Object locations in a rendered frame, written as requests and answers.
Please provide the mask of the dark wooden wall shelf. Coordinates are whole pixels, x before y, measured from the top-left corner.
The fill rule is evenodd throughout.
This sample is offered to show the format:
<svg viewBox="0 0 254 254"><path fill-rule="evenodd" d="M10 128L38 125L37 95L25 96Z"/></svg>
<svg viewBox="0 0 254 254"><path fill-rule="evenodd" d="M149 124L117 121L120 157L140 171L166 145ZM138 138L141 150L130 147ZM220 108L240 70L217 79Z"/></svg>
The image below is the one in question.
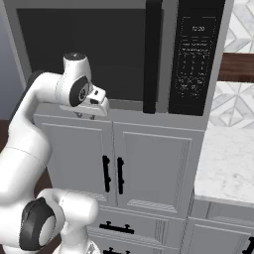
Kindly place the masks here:
<svg viewBox="0 0 254 254"><path fill-rule="evenodd" d="M218 80L254 83L254 54L224 53Z"/></svg>

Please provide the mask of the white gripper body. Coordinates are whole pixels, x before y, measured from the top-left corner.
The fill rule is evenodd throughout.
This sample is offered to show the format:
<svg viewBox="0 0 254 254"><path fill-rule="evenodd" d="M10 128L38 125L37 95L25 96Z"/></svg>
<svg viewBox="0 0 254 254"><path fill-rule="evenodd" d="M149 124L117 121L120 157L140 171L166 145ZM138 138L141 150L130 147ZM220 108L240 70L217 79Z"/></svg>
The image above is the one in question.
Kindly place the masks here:
<svg viewBox="0 0 254 254"><path fill-rule="evenodd" d="M60 109L88 114L88 115L95 115L95 116L107 116L109 112L109 102L107 98L104 98L100 104L85 104L81 103L76 107L69 107L69 106L60 106Z"/></svg>

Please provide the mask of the grey under-counter drawer front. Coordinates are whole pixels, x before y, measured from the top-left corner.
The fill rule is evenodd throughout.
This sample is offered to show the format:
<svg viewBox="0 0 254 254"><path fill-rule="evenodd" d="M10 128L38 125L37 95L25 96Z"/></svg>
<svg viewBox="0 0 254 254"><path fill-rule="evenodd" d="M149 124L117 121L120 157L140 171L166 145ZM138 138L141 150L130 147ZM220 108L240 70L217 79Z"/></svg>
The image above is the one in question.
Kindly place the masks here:
<svg viewBox="0 0 254 254"><path fill-rule="evenodd" d="M254 204L227 199L193 202L191 217L254 228Z"/></svg>

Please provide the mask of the grey under-counter cupboard door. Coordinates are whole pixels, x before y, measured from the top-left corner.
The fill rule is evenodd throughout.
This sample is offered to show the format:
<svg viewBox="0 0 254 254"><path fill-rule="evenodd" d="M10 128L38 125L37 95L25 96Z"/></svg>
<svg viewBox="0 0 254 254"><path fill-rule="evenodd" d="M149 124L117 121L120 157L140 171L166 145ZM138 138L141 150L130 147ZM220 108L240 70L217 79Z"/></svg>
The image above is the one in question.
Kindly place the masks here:
<svg viewBox="0 0 254 254"><path fill-rule="evenodd" d="M196 224L187 234L182 254L241 254L250 233Z"/></svg>

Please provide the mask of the grey built-in microwave oven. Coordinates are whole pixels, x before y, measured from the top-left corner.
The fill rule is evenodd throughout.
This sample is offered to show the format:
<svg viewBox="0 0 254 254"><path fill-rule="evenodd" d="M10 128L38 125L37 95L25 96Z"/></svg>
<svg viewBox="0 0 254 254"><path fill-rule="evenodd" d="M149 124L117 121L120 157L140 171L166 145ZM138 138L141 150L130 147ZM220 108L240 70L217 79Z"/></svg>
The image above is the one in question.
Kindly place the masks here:
<svg viewBox="0 0 254 254"><path fill-rule="evenodd" d="M226 0L3 0L25 75L87 55L112 107L200 116Z"/></svg>

